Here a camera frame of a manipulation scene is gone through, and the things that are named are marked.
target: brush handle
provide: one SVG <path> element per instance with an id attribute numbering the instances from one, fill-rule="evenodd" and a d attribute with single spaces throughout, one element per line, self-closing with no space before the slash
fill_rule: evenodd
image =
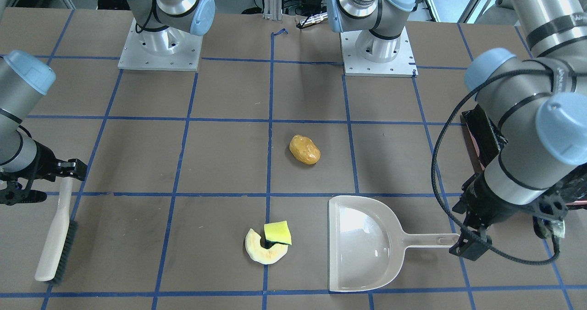
<path id="1" fill-rule="evenodd" d="M 40 254 L 39 265 L 35 273 L 36 281 L 49 281 L 55 278 L 55 272 L 61 259 L 61 252 L 65 244 L 67 229 L 69 228 L 69 205 L 72 197 L 73 178 L 61 180 L 57 212 L 53 217 L 47 239 L 44 242 L 43 252 Z"/>

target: cable connector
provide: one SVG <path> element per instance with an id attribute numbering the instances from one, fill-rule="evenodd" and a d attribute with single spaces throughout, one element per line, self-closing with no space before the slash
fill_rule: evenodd
<path id="1" fill-rule="evenodd" d="M 328 20 L 328 12 L 320 13 L 318 15 L 312 15 L 308 17 L 308 19 L 299 20 L 298 24 L 296 24 L 297 28 L 303 29 L 308 28 L 309 26 L 314 26 L 314 24 L 319 24 L 321 22 Z"/>

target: metal mounting plate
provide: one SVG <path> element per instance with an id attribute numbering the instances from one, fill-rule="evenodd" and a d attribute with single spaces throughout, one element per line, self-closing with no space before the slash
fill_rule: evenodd
<path id="1" fill-rule="evenodd" d="M 368 61 L 357 52 L 356 40 L 361 30 L 340 34 L 344 74 L 348 76 L 382 76 L 387 78 L 411 78 L 418 74 L 415 66 L 414 54 L 411 51 L 410 40 L 405 28 L 399 40 L 402 41 L 398 55 L 388 63 Z"/>
<path id="2" fill-rule="evenodd" d="M 172 55 L 152 55 L 143 49 L 140 35 L 134 31 L 133 20 L 120 54 L 118 68 L 131 70 L 176 70 L 181 72 L 196 72 L 199 56 L 202 49 L 202 37 L 186 34 L 183 46 Z"/>

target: grid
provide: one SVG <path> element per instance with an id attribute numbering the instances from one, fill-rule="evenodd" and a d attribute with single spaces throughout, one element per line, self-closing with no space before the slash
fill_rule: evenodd
<path id="1" fill-rule="evenodd" d="M 38 58 L 48 59 L 48 64 L 51 64 L 52 61 L 55 59 L 96 59 L 96 60 L 118 60 L 118 57 L 92 57 L 92 56 L 77 56 L 77 55 L 57 55 L 57 49 L 63 40 L 63 36 L 67 31 L 67 28 L 71 22 L 71 19 L 74 15 L 75 11 L 71 11 L 63 30 L 55 44 L 55 47 L 50 55 L 37 55 Z M 463 40 L 463 45 L 466 48 L 467 54 L 469 58 L 472 60 L 473 55 L 471 53 L 471 49 L 467 43 L 467 39 L 465 38 L 465 34 L 461 25 L 457 24 L 459 29 L 461 38 Z M 528 47 L 523 41 L 522 35 L 518 28 L 515 29 L 520 41 L 524 44 L 528 55 L 531 56 Z M 286 290 L 270 290 L 268 288 L 268 266 L 264 266 L 264 273 L 263 273 L 263 284 L 262 290 L 250 290 L 250 291 L 162 291 L 161 290 L 161 281 L 164 274 L 164 268 L 166 264 L 166 256 L 167 256 L 167 247 L 168 242 L 170 239 L 170 233 L 172 232 L 172 223 L 174 222 L 174 206 L 176 203 L 176 198 L 178 197 L 260 197 L 265 198 L 266 200 L 266 222 L 270 221 L 270 213 L 271 213 L 271 198 L 272 197 L 331 197 L 334 195 L 362 195 L 367 197 L 384 197 L 384 198 L 432 198 L 434 195 L 432 193 L 362 193 L 359 187 L 359 179 L 358 179 L 358 168 L 357 168 L 357 158 L 355 153 L 355 143 L 353 137 L 353 126 L 359 125 L 368 125 L 368 124 L 383 124 L 383 125 L 413 125 L 413 126 L 423 126 L 424 131 L 426 133 L 426 138 L 428 142 L 428 147 L 430 149 L 430 153 L 432 153 L 433 143 L 432 143 L 432 136 L 430 131 L 430 126 L 442 126 L 442 122 L 428 122 L 426 119 L 426 115 L 424 112 L 424 107 L 421 101 L 419 88 L 417 84 L 417 78 L 414 76 L 411 78 L 411 82 L 413 84 L 413 91 L 415 94 L 415 98 L 417 99 L 418 108 L 420 111 L 421 121 L 419 122 L 409 122 L 409 121 L 356 121 L 352 120 L 350 114 L 350 107 L 349 107 L 349 95 L 347 89 L 347 78 L 342 75 L 342 91 L 344 94 L 344 107 L 346 113 L 346 120 L 288 120 L 288 119 L 274 119 L 273 118 L 273 78 L 274 78 L 274 68 L 276 64 L 306 64 L 306 65 L 335 65 L 339 66 L 341 63 L 333 62 L 333 61 L 285 61 L 285 60 L 277 60 L 275 59 L 275 38 L 276 36 L 286 36 L 288 31 L 286 28 L 282 28 L 278 32 L 272 32 L 270 36 L 268 36 L 267 40 L 271 43 L 271 57 L 270 59 L 240 59 L 240 58 L 220 58 L 220 57 L 203 57 L 204 61 L 241 61 L 241 62 L 258 62 L 258 63 L 268 63 L 270 64 L 270 82 L 269 82 L 269 117 L 267 119 L 255 119 L 255 118 L 199 118 L 199 117 L 192 117 L 192 108 L 195 99 L 195 95 L 197 93 L 197 83 L 199 75 L 196 73 L 193 80 L 193 86 L 191 89 L 191 95 L 189 98 L 189 106 L 187 115 L 185 117 L 148 117 L 148 116 L 111 116 L 111 108 L 115 101 L 116 94 L 124 74 L 123 70 L 120 70 L 115 86 L 111 93 L 111 98 L 109 100 L 107 109 L 103 116 L 55 116 L 55 115 L 31 115 L 29 118 L 57 118 L 57 119 L 75 119 L 75 120 L 83 120 L 83 119 L 90 119 L 90 120 L 101 120 L 101 125 L 98 131 L 98 135 L 96 137 L 96 141 L 94 147 L 92 149 L 92 153 L 90 159 L 88 161 L 88 173 L 92 170 L 92 164 L 94 163 L 94 158 L 96 157 L 96 153 L 98 151 L 98 147 L 100 145 L 101 137 L 105 131 L 105 127 L 108 121 L 110 120 L 148 120 L 148 121 L 177 121 L 177 122 L 184 122 L 184 130 L 183 130 L 183 137 L 182 137 L 182 149 L 179 154 L 177 160 L 177 168 L 176 173 L 174 176 L 174 183 L 171 192 L 113 192 L 112 195 L 115 197 L 170 197 L 170 206 L 168 208 L 168 216 L 167 216 L 167 224 L 166 230 L 164 234 L 163 240 L 163 247 L 161 249 L 161 256 L 159 260 L 159 269 L 157 271 L 157 279 L 155 283 L 155 289 L 153 292 L 81 292 L 81 293 L 72 293 L 72 292 L 53 292 L 52 287 L 48 287 L 44 293 L 0 293 L 0 300 L 2 298 L 5 299 L 13 299 L 13 298 L 35 298 L 35 299 L 42 299 L 41 310 L 45 310 L 48 308 L 48 303 L 51 299 L 55 298 L 89 298 L 89 297 L 102 297 L 102 298 L 128 298 L 128 297 L 140 297 L 140 298 L 147 298 L 152 299 L 151 308 L 153 310 L 157 309 L 157 305 L 160 298 L 163 297 L 228 297 L 228 296 L 235 296 L 235 297 L 262 297 L 262 302 L 260 307 L 262 310 L 268 309 L 268 297 L 275 296 L 275 295 L 336 295 L 339 293 L 331 293 L 327 289 L 286 289 Z M 465 67 L 454 67 L 454 66 L 417 66 L 418 68 L 422 69 L 436 69 L 436 70 L 464 70 Z M 268 143 L 267 143 L 267 166 L 266 166 L 266 192 L 265 193 L 186 193 L 186 192 L 179 192 L 178 185 L 180 182 L 180 172 L 182 171 L 182 163 L 185 153 L 185 146 L 186 141 L 188 139 L 188 132 L 189 132 L 189 125 L 191 122 L 245 122 L 245 123 L 266 123 L 268 125 Z M 348 139 L 349 139 L 349 147 L 350 147 L 350 158 L 352 163 L 352 172 L 353 172 L 353 179 L 354 179 L 354 192 L 350 193 L 276 193 L 272 191 L 271 188 L 271 171 L 272 171 L 272 134 L 273 134 L 273 126 L 277 124 L 346 124 L 347 131 L 348 131 Z M 452 124 L 453 126 L 462 126 L 463 124 L 455 122 Z M 438 179 L 440 190 L 443 196 L 445 203 L 449 204 L 449 197 L 457 197 L 459 193 L 448 193 L 444 189 L 444 184 L 442 180 L 442 174 L 440 172 L 440 168 L 437 170 Z M 86 182 L 82 182 L 80 185 L 79 192 L 75 192 L 74 195 L 76 196 L 75 205 L 73 206 L 71 218 L 74 219 L 76 213 L 78 211 L 78 207 L 82 197 L 94 197 L 99 195 L 106 195 L 108 193 L 103 192 L 88 192 L 84 190 Z M 57 195 L 56 192 L 48 192 L 48 195 Z M 455 226 L 452 222 L 450 222 L 451 230 L 455 232 Z M 550 255 L 549 248 L 546 242 L 543 243 L 545 247 L 545 253 Z M 466 293 L 468 298 L 468 303 L 470 304 L 470 308 L 475 310 L 477 308 L 476 301 L 475 301 L 475 293 L 478 292 L 507 292 L 507 291 L 561 291 L 564 295 L 564 300 L 566 301 L 567 307 L 571 310 L 573 309 L 573 304 L 570 300 L 568 295 L 568 290 L 585 290 L 587 289 L 587 284 L 576 284 L 576 285 L 568 285 L 564 284 L 560 272 L 556 264 L 552 264 L 552 269 L 554 271 L 556 280 L 558 284 L 550 284 L 550 285 L 519 285 L 519 286 L 511 286 L 511 285 L 493 285 L 493 286 L 472 286 L 467 272 L 467 267 L 462 259 L 459 259 L 459 265 L 461 267 L 461 273 L 464 279 L 464 287 L 436 287 L 436 288 L 382 288 L 377 289 L 374 291 L 369 291 L 365 293 L 347 293 L 347 295 L 352 294 L 360 294 L 367 296 L 366 299 L 362 299 L 362 302 L 365 302 L 365 307 L 369 307 L 370 310 L 375 309 L 383 309 L 384 305 L 378 305 L 375 301 L 375 295 L 402 295 L 402 294 L 419 294 L 419 293 Z"/>

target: brush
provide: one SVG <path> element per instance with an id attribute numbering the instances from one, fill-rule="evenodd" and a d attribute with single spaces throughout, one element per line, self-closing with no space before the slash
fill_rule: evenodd
<path id="1" fill-rule="evenodd" d="M 73 178 L 63 178 L 59 189 L 57 212 L 49 227 L 35 273 L 36 281 L 44 281 L 50 285 L 59 285 L 63 281 L 67 258 L 78 230 L 78 223 L 69 220 L 72 187 Z"/>

